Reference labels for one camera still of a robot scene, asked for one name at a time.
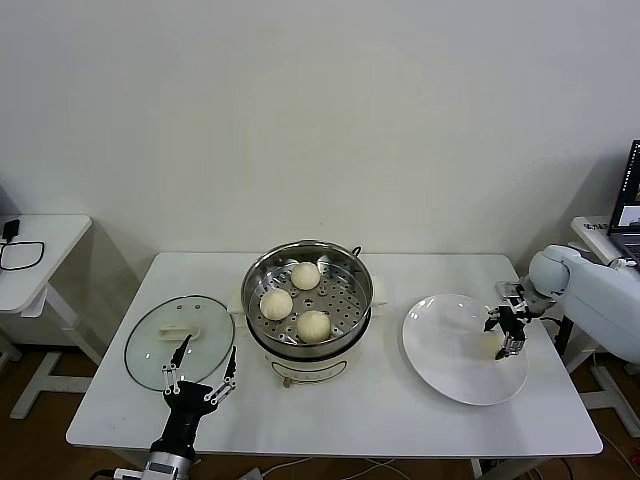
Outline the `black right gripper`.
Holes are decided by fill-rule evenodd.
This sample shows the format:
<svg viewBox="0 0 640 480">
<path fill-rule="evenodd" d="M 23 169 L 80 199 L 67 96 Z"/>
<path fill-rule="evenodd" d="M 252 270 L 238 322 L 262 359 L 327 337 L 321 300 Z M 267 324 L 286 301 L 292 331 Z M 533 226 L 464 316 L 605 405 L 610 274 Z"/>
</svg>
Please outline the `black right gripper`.
<svg viewBox="0 0 640 480">
<path fill-rule="evenodd" d="M 483 331 L 492 331 L 498 324 L 506 338 L 495 355 L 496 361 L 518 355 L 526 340 L 524 324 L 510 307 L 500 306 L 499 309 L 490 310 Z"/>
</svg>

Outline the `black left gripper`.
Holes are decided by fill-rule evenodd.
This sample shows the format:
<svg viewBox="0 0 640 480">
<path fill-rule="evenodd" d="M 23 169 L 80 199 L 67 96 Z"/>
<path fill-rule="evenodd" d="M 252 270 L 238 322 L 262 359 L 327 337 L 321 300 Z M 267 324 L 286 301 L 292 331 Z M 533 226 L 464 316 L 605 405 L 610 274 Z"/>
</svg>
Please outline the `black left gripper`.
<svg viewBox="0 0 640 480">
<path fill-rule="evenodd" d="M 164 400 L 170 409 L 161 442 L 168 445 L 192 446 L 202 417 L 215 411 L 236 388 L 237 347 L 231 348 L 222 381 L 215 387 L 178 380 L 178 370 L 187 352 L 192 334 L 188 334 L 168 364 L 162 366 Z"/>
</svg>

